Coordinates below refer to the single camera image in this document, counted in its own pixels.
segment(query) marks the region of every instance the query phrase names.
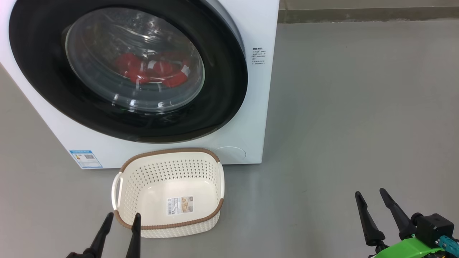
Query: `white handle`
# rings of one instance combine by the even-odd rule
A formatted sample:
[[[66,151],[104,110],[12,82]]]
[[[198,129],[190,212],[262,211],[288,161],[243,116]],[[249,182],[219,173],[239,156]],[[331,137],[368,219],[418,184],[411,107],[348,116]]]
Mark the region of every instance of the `white handle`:
[[[221,181],[220,198],[224,198],[225,197],[225,174],[223,173],[223,166],[220,162],[218,163],[218,172],[220,173],[220,181]]]
[[[116,187],[118,185],[118,182],[120,181],[121,175],[123,173],[120,172],[115,176],[115,179],[113,180],[113,185],[112,185],[112,206],[113,210],[118,210],[119,207],[119,200],[121,197],[121,187],[123,186],[123,181],[119,184],[119,195],[118,195],[118,202],[116,200]]]

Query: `green plastic casing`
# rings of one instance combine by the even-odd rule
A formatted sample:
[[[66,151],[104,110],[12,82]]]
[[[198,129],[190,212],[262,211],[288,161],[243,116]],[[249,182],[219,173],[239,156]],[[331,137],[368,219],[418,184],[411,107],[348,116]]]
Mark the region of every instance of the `green plastic casing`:
[[[429,248],[417,238],[408,238],[379,252],[375,258],[421,258],[429,253],[444,251],[441,248]]]

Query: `laundry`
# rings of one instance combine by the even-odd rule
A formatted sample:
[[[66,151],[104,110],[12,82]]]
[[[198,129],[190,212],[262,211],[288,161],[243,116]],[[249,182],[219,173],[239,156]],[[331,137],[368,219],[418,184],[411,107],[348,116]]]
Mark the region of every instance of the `laundry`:
[[[174,88],[185,83],[190,75],[190,62],[181,56],[178,52],[163,52],[142,60],[133,53],[125,53],[115,60],[115,66],[120,75],[135,84],[161,82]]]

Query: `laundry basket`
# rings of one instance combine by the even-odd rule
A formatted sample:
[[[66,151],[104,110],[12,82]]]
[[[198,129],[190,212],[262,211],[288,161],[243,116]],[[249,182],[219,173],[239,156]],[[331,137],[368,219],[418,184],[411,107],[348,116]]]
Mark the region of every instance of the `laundry basket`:
[[[135,214],[140,213],[141,236],[147,238],[210,230],[220,217],[223,197],[222,164],[213,152],[199,148],[134,156],[112,185],[116,219],[131,229]]]

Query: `white washing machine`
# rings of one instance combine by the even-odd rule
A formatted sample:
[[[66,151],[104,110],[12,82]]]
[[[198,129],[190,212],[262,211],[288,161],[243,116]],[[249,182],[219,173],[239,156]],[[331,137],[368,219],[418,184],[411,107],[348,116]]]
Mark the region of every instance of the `white washing machine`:
[[[2,0],[0,62],[81,168],[260,163],[279,0]]]

